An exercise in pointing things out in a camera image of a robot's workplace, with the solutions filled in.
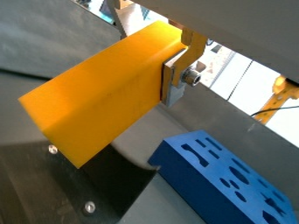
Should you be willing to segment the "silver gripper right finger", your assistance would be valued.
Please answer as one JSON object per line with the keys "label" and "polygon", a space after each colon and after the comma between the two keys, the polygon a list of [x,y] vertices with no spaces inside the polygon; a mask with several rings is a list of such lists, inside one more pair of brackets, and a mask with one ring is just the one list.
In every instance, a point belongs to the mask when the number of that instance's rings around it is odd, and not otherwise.
{"label": "silver gripper right finger", "polygon": [[204,52],[207,37],[188,28],[181,30],[181,43],[187,46],[163,63],[161,103],[171,107],[183,97],[187,85],[195,87],[201,75],[193,63]]}

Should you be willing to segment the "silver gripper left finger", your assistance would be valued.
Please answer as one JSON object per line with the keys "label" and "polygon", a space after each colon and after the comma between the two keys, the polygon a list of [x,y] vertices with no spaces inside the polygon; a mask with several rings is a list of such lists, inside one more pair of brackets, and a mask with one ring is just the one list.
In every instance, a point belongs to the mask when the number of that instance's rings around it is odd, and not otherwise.
{"label": "silver gripper left finger", "polygon": [[116,28],[120,32],[120,38],[124,39],[127,37],[127,32],[121,23],[120,10],[116,8],[115,0],[107,0],[107,6],[116,24]]}

